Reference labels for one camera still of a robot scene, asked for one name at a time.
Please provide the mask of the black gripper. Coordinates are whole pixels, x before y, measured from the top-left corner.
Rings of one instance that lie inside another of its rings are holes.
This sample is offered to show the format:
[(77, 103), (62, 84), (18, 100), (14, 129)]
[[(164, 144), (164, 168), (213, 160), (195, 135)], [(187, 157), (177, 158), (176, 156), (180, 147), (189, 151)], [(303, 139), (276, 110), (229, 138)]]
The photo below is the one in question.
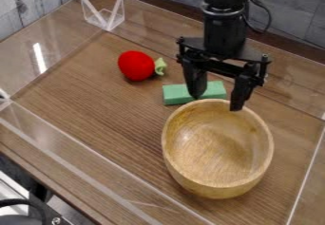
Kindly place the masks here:
[(203, 39), (197, 37), (179, 37), (176, 44), (176, 61), (183, 66), (188, 95), (199, 99), (205, 92), (207, 72), (235, 78), (229, 110), (239, 111), (256, 85), (264, 83), (266, 70), (271, 63), (268, 56), (247, 43), (229, 54), (208, 52)]

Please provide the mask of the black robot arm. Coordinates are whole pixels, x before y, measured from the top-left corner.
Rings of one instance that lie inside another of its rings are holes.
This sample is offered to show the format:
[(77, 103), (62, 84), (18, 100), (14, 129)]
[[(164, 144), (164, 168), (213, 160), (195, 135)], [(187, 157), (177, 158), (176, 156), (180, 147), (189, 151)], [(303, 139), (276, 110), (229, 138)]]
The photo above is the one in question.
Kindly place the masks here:
[(262, 86), (270, 58), (245, 45), (248, 5), (259, 0), (203, 0), (203, 36), (179, 37), (176, 61), (183, 67), (188, 95), (197, 99), (207, 89), (207, 74), (235, 80), (229, 109), (239, 111), (255, 87)]

